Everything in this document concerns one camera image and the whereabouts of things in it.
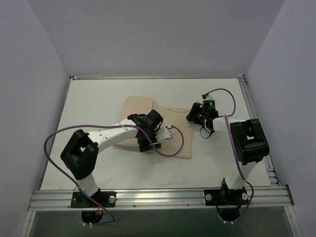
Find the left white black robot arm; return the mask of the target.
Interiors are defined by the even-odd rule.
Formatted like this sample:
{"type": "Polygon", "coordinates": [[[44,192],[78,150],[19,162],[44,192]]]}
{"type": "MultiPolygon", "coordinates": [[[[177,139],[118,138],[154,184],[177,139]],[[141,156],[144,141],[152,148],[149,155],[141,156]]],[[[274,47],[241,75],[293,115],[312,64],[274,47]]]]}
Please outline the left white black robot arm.
{"type": "Polygon", "coordinates": [[[98,154],[117,143],[134,138],[137,139],[140,152],[159,149],[161,144],[157,132],[162,122],[162,116],[156,110],[151,110],[147,115],[129,115],[111,129],[91,132],[79,129],[73,133],[60,158],[84,191],[81,198],[83,203],[94,207],[100,200],[99,187],[92,174],[98,154]]]}

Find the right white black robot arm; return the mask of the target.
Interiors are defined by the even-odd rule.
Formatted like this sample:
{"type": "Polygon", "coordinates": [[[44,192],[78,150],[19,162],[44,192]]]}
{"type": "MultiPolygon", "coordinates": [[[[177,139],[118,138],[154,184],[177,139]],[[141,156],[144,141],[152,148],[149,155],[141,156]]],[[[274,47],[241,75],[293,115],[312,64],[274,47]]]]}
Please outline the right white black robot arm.
{"type": "Polygon", "coordinates": [[[236,165],[223,179],[219,198],[223,203],[232,203],[237,198],[237,191],[245,187],[252,169],[270,153],[260,121],[219,116],[212,99],[193,103],[186,119],[207,128],[211,134],[228,134],[236,165]]]}

